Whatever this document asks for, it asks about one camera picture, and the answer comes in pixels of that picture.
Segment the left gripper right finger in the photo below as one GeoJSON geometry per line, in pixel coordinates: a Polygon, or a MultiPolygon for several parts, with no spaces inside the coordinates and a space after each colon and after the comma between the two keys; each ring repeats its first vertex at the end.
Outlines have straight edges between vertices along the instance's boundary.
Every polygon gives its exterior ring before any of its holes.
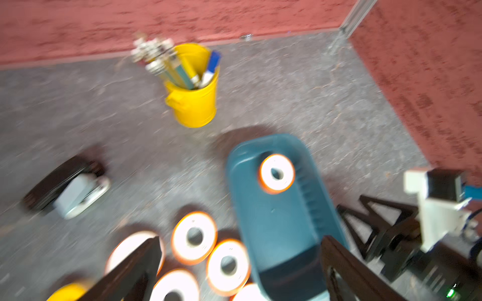
{"type": "Polygon", "coordinates": [[[404,300],[332,236],[321,241],[321,263],[330,300],[404,300]]]}

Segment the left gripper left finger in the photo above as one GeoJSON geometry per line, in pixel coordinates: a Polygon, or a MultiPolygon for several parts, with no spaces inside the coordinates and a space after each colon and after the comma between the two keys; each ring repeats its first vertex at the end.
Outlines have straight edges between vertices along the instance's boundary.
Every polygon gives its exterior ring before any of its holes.
{"type": "Polygon", "coordinates": [[[149,300],[162,254],[159,238],[147,239],[79,301],[149,300]]]}

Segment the teal storage box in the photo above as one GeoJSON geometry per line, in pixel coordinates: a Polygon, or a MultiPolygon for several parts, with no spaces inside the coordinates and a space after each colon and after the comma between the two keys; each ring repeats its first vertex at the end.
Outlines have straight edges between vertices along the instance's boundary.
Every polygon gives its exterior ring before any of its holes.
{"type": "Polygon", "coordinates": [[[347,246],[340,219],[308,148],[295,136],[274,134],[236,146],[226,177],[252,278],[271,300],[326,300],[321,240],[329,235],[347,246]],[[287,157],[294,183],[271,194],[259,169],[270,155],[287,157]]]}

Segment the orange tape roll top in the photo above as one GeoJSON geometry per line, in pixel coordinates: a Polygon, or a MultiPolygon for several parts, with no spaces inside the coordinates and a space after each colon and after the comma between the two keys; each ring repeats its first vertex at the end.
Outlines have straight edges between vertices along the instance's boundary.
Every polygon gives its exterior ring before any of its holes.
{"type": "Polygon", "coordinates": [[[258,179],[261,188],[269,194],[287,191],[295,181],[293,163],[282,154],[267,156],[259,166],[258,179]]]}

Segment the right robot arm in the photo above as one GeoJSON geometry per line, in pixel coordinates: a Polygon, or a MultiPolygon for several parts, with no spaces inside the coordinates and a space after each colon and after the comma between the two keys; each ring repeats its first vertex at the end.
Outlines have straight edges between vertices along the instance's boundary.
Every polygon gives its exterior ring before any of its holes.
{"type": "Polygon", "coordinates": [[[481,300],[481,268],[442,242],[422,250],[418,206],[361,195],[366,213],[336,207],[362,258],[379,259],[389,282],[409,271],[443,300],[481,300]]]}

